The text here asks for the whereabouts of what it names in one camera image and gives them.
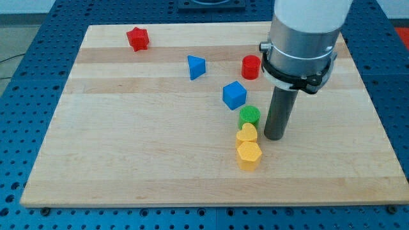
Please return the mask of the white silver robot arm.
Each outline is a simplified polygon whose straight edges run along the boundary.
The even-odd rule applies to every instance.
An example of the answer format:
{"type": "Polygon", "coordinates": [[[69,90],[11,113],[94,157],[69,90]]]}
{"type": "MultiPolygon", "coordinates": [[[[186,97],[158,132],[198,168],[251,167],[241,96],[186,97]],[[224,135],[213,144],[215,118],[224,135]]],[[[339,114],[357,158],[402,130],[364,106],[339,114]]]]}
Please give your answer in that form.
{"type": "Polygon", "coordinates": [[[261,42],[266,79],[286,91],[315,94],[330,78],[334,51],[352,0],[275,0],[268,40],[261,42]]]}

